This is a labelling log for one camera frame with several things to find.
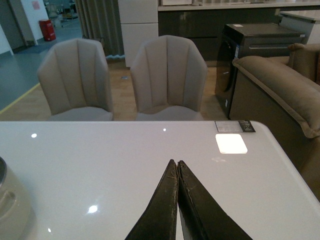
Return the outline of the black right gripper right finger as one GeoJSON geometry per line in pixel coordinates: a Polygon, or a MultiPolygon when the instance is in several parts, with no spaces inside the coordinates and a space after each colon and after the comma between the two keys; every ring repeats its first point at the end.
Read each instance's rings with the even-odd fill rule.
{"type": "Polygon", "coordinates": [[[250,240],[184,161],[177,165],[178,207],[185,240],[250,240]]]}

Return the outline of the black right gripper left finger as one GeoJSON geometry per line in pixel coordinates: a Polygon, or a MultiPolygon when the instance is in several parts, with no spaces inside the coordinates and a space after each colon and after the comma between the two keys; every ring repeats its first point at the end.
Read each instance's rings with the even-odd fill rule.
{"type": "Polygon", "coordinates": [[[178,214],[178,168],[174,160],[167,167],[145,209],[126,236],[127,240],[176,239],[178,214]]]}

